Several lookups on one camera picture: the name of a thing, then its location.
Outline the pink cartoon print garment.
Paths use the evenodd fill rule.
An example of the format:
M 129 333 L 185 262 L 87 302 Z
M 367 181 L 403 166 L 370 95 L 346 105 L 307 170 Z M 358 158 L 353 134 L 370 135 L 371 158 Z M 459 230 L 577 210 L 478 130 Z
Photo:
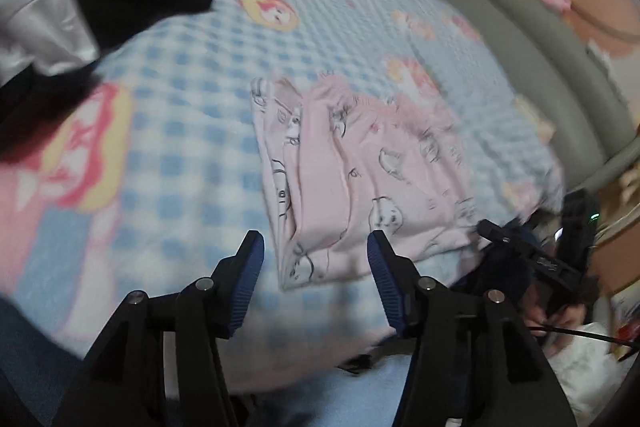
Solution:
M 381 231 L 411 260 L 471 243 L 476 208 L 457 121 L 436 93 L 387 100 L 323 75 L 250 83 L 284 289 L 363 277 Z

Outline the blue checkered cartoon blanket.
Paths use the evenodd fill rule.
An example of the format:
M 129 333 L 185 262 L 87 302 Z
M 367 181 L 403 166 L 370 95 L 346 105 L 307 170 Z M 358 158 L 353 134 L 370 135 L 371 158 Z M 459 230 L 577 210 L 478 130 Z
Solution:
M 93 74 L 96 89 L 42 143 L 1 158 L 1 366 L 43 421 L 129 291 L 180 291 L 250 230 L 265 262 L 219 346 L 232 392 L 292 385 L 390 337 L 370 271 L 281 287 L 255 78 L 305 91 L 329 75 L 382 100 L 436 93 L 457 121 L 476 223 L 562 206 L 560 165 L 484 38 L 444 0 L 214 0 L 140 32 Z M 472 239 L 416 260 L 445 284 L 476 262 Z

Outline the black and white garment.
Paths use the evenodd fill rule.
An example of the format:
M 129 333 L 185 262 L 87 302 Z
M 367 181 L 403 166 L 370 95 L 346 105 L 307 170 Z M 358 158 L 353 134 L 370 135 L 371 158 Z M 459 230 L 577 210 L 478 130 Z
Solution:
M 96 89 L 105 54 L 214 0 L 1 0 L 1 158 L 23 158 Z

